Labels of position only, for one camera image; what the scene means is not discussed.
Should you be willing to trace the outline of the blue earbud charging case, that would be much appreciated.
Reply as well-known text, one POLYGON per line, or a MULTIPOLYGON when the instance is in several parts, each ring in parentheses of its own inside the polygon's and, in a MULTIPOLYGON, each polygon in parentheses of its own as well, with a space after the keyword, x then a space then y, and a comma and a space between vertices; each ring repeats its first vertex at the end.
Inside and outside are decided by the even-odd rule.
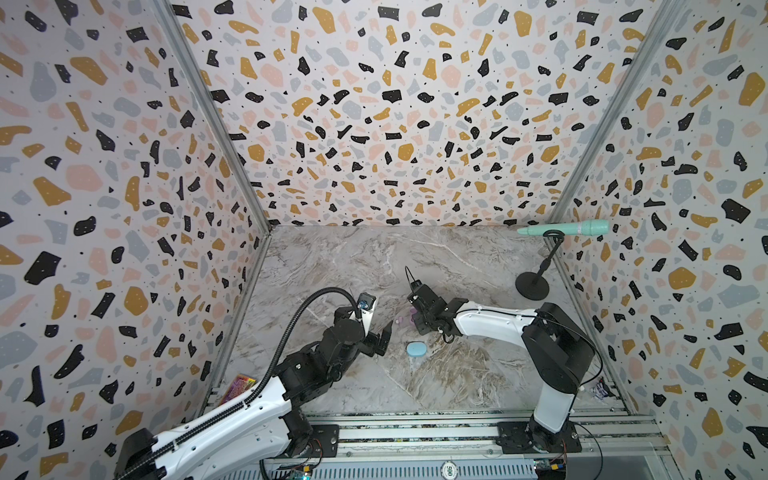
POLYGON ((428 352, 428 347, 424 342, 413 341, 409 342, 406 346, 406 353, 411 358, 424 357, 428 352))

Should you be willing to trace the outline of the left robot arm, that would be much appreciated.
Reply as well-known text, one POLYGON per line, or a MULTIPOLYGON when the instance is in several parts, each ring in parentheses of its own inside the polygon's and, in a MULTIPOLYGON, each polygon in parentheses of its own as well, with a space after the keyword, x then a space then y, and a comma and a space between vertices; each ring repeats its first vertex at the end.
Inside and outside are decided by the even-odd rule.
POLYGON ((218 479, 260 460, 300 455, 313 436, 302 405, 325 394, 359 355, 385 355, 392 327, 372 333, 372 318, 372 308, 356 314, 339 307, 322 338, 287 355, 266 384, 181 426, 130 435, 115 478, 218 479))

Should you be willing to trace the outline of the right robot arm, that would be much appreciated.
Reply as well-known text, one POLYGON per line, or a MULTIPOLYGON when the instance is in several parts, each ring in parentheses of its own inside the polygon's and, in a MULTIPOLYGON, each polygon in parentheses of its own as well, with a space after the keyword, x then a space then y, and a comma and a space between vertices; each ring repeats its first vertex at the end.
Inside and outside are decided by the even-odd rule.
POLYGON ((419 280, 410 282, 408 301, 422 335, 438 332, 446 341, 483 337, 525 349, 543 381, 530 430, 550 435, 563 431, 597 349, 558 305, 545 302, 537 309, 515 310, 464 298, 446 301, 419 280))

